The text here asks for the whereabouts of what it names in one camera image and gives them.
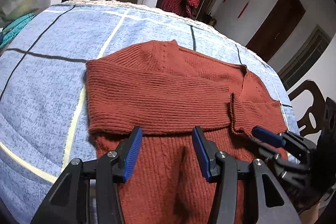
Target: brown wooden door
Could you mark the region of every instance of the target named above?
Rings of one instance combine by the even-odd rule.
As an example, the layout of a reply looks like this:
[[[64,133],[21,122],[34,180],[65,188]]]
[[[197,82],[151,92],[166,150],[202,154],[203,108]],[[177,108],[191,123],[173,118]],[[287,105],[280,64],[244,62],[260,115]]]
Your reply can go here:
[[[305,12],[300,0],[278,0],[246,47],[268,62]]]

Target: black stripe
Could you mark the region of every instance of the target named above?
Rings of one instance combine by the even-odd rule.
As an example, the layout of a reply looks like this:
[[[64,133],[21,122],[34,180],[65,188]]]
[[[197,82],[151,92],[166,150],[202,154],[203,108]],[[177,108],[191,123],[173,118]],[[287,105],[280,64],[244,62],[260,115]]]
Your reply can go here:
[[[190,30],[191,30],[191,36],[193,37],[193,50],[196,51],[196,41],[195,41],[194,29],[192,25],[190,25]]]
[[[241,61],[241,59],[240,59],[239,49],[238,49],[238,46],[237,46],[237,45],[236,45],[236,48],[237,48],[237,51],[238,51],[239,62],[240,62],[241,64],[243,64],[242,61]]]
[[[64,15],[64,14],[66,14],[67,12],[69,12],[69,11],[71,11],[73,8],[75,8],[74,6],[71,8],[71,9],[69,9],[69,10],[67,10],[67,11],[65,11],[63,14],[60,14],[58,17],[56,17],[56,19],[39,35],[39,37],[34,41],[34,43],[30,46],[30,48],[27,50],[27,52],[29,52],[34,46],[35,46],[35,44],[40,40],[40,38],[41,38],[41,36],[61,17],[61,15]],[[5,90],[6,90],[6,87],[8,86],[8,83],[9,83],[9,80],[11,79],[11,77],[12,77],[12,75],[13,75],[13,73],[14,73],[14,71],[16,70],[16,68],[19,66],[19,64],[22,62],[22,60],[25,58],[25,56],[26,56],[26,53],[21,57],[21,59],[20,59],[20,61],[16,64],[16,66],[15,66],[15,68],[12,70],[12,72],[11,72],[11,74],[9,75],[9,78],[7,79],[7,82],[6,82],[6,85],[5,85],[5,87],[3,88],[3,91],[2,91],[2,93],[1,93],[1,95],[0,95],[0,101],[1,101],[1,99],[2,99],[2,96],[3,96],[3,94],[5,93]]]
[[[282,106],[286,106],[286,107],[291,107],[291,108],[293,108],[292,106],[290,106],[290,105],[284,105],[284,104],[281,104]]]
[[[65,60],[65,61],[69,61],[69,62],[77,62],[77,63],[86,63],[87,62],[87,60],[85,60],[85,59],[67,58],[67,57],[58,56],[58,55],[38,54],[38,53],[35,53],[35,52],[26,52],[26,51],[23,51],[19,48],[8,48],[6,51],[16,51],[16,52],[20,52],[20,53],[23,53],[23,54],[36,56],[36,57],[47,58],[47,59]]]

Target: blue gripper pad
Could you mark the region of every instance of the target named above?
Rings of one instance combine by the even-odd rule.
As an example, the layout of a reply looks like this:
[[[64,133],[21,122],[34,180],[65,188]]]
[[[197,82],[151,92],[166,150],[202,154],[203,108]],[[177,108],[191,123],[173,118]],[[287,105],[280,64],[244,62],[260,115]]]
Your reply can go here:
[[[133,174],[142,142],[142,129],[137,127],[134,130],[129,138],[129,140],[132,141],[132,144],[125,159],[125,169],[123,173],[123,179],[125,182],[127,182]]]
[[[202,137],[204,138],[203,141],[206,141],[204,136],[199,136],[196,127],[194,127],[192,133],[194,150],[197,156],[197,161],[199,164],[199,168],[201,169],[202,176],[206,179],[207,182],[209,182],[211,179],[210,160],[207,153],[205,152],[205,148],[201,140]]]
[[[252,128],[252,135],[276,148],[284,147],[286,145],[286,141],[283,139],[283,137],[274,134],[262,127]]]

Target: ribbed knit sweater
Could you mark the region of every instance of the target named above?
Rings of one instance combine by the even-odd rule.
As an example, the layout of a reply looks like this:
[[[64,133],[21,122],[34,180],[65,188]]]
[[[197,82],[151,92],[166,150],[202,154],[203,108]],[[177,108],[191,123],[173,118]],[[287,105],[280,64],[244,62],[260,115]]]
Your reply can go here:
[[[87,67],[89,132],[97,156],[113,150],[134,126],[143,130],[133,176],[119,185],[126,224],[205,224],[216,184],[201,175],[191,132],[236,159],[251,129],[286,130],[278,101],[245,65],[218,61],[176,41],[132,45]],[[279,149],[287,158],[284,150]],[[236,223],[242,223],[244,186],[238,182]]]

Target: metal screw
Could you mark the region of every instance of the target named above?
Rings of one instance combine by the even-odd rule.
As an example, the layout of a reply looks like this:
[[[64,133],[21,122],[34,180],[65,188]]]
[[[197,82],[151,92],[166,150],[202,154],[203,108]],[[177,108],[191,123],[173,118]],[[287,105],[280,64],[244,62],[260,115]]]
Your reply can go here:
[[[107,153],[107,156],[109,157],[109,158],[115,158],[116,156],[117,156],[117,152],[115,152],[115,151],[110,151],[110,152],[108,152]]]
[[[260,165],[263,165],[263,162],[261,161],[261,159],[255,159],[254,161],[254,164],[260,166]]]
[[[219,156],[222,157],[222,158],[226,158],[227,154],[224,151],[220,151]]]
[[[74,158],[71,160],[71,164],[72,165],[78,165],[81,162],[81,160],[79,158]]]

